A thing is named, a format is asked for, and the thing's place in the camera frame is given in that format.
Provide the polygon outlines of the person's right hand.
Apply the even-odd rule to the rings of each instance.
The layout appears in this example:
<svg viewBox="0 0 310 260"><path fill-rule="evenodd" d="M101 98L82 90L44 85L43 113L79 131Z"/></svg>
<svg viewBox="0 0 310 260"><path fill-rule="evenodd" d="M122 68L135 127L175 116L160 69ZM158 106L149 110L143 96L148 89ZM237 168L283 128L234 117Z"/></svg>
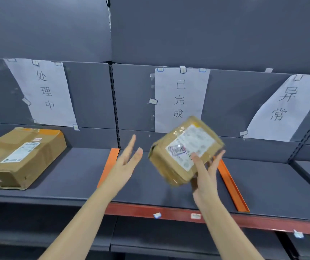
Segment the person's right hand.
<svg viewBox="0 0 310 260"><path fill-rule="evenodd" d="M207 176L196 176L191 179L192 194L196 206L200 210L201 214L204 214L218 204L221 204L221 200L218 195L217 189L217 170L220 159L225 154L225 150L222 150L215 158L209 160L207 163Z"/></svg>

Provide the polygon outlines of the person's left hand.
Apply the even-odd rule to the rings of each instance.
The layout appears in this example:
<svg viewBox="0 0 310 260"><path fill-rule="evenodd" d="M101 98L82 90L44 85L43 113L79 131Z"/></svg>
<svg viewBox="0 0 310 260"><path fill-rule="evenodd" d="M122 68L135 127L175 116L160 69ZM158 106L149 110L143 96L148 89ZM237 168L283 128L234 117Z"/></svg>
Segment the person's left hand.
<svg viewBox="0 0 310 260"><path fill-rule="evenodd" d="M111 201L126 185L142 157L143 149L139 147L135 153L131 154L128 163L122 163L121 155L117 158L109 175L101 184L101 187L98 188L102 191L102 194L108 199L108 201Z"/></svg>

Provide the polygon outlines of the small labelled cardboard parcel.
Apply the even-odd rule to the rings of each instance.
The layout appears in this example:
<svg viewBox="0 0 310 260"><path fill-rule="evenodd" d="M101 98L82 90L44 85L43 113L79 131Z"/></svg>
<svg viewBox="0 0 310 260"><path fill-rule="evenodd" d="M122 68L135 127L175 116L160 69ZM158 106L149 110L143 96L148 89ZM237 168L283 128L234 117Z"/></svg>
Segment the small labelled cardboard parcel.
<svg viewBox="0 0 310 260"><path fill-rule="evenodd" d="M222 139L209 126L190 116L154 142L148 158L166 182L176 187L189 183L197 173L192 153L196 153L205 164L224 146Z"/></svg>

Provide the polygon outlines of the person's right forearm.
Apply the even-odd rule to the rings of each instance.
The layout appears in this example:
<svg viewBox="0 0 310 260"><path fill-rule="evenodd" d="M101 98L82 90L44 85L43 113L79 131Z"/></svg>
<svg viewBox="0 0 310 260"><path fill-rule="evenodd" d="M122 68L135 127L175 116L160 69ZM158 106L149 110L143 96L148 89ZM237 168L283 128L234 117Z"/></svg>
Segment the person's right forearm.
<svg viewBox="0 0 310 260"><path fill-rule="evenodd" d="M222 260L265 260L217 196L193 197Z"/></svg>

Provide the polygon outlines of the person's left forearm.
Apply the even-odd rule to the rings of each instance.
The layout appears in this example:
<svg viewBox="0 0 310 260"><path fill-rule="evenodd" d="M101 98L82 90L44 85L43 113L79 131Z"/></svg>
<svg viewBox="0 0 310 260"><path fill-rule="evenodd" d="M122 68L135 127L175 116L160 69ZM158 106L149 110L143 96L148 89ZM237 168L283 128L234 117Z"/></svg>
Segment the person's left forearm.
<svg viewBox="0 0 310 260"><path fill-rule="evenodd" d="M114 185L97 188L38 260L85 260L106 208L117 193Z"/></svg>

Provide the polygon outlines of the orange metal shelf divider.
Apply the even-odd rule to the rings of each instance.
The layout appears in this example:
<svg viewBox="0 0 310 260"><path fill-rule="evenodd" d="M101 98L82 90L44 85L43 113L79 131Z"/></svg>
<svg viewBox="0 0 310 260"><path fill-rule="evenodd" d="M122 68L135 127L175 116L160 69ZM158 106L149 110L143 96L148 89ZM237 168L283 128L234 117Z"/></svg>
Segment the orange metal shelf divider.
<svg viewBox="0 0 310 260"><path fill-rule="evenodd" d="M100 185L105 181L106 177L109 175L109 172L111 171L111 169L113 168L113 166L116 163L116 160L118 158L118 154L119 154L120 149L119 148L112 148L109 152L109 156L106 160L103 172L100 176L97 188L100 187Z"/></svg>
<svg viewBox="0 0 310 260"><path fill-rule="evenodd" d="M228 193L235 205L235 208L240 213L250 213L250 210L244 201L243 196L241 195L237 185L235 184L227 166L224 161L220 159L218 164L218 171L222 177L222 180L226 186Z"/></svg>

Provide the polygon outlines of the black slotted shelf upright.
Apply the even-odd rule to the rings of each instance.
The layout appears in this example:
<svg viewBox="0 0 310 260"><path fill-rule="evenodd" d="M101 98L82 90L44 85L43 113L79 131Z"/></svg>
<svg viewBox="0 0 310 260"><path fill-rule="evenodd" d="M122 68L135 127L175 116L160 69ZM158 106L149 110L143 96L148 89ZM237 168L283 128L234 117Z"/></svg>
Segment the black slotted shelf upright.
<svg viewBox="0 0 310 260"><path fill-rule="evenodd" d="M111 10L110 10L110 0L106 0L108 15L109 15L109 28L111 32ZM116 96L115 96L115 85L114 85L114 74L113 74L113 61L109 61L109 77L110 77L110 85L112 91L112 98L113 98L113 108L114 108L114 118L115 118L115 127L116 127L116 137L118 142L118 148L121 149L121 142L120 142L120 131L118 126L118 111L117 111L117 104L116 104Z"/></svg>
<svg viewBox="0 0 310 260"><path fill-rule="evenodd" d="M287 160L287 163L290 164L295 157L297 156L297 154L299 153L299 151L301 150L301 148L305 145L305 143L307 142L307 140L310 138L310 128L308 129L308 131L305 133L305 135L303 136L303 138L301 139L301 141L299 142L298 146L295 148L295 150L292 152L292 154L290 155L290 157Z"/></svg>

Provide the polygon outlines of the large flat cardboard box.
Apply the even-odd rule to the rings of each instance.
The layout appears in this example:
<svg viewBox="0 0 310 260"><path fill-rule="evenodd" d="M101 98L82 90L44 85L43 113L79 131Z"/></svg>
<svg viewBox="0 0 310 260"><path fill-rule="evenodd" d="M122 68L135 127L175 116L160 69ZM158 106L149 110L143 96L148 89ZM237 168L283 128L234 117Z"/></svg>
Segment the large flat cardboard box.
<svg viewBox="0 0 310 260"><path fill-rule="evenodd" d="M27 189L67 148L60 130L16 127L0 137L0 189Z"/></svg>

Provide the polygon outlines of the grey metal shelving unit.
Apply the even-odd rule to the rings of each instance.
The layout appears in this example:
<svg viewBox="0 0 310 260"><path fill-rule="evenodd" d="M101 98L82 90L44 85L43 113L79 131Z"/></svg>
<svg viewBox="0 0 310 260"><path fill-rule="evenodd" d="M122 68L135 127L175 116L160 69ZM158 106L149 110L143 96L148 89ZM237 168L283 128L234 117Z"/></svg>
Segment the grey metal shelving unit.
<svg viewBox="0 0 310 260"><path fill-rule="evenodd" d="M148 160L157 67L210 69L202 120L225 142L224 160L251 213L310 220L310 111L289 142L243 138L249 122L292 74L310 75L310 0L0 0L0 136L33 123L3 59L62 62L79 131L25 191L0 190L0 244L48 247L96 189L132 134L144 157L113 202L196 210L191 187L170 187ZM92 249L217 259L203 223L109 215Z"/></svg>

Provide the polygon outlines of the red shelf front rail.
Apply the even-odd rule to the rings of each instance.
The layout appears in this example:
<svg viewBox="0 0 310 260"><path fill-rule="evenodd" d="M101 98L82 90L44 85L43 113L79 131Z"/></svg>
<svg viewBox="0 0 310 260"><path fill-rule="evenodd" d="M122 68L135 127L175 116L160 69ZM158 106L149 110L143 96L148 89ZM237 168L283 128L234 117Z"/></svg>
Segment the red shelf front rail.
<svg viewBox="0 0 310 260"><path fill-rule="evenodd" d="M201 214L198 210L169 208L150 205L134 205L127 203L111 202L105 211L106 215L138 217L154 219L153 214L161 213L163 220L174 220L181 222L204 223L203 217L200 220L190 218L191 213ZM310 220L290 219L258 216L254 214L232 214L232 218L239 227L261 229L268 231L279 231L293 233L293 230L310 235Z"/></svg>

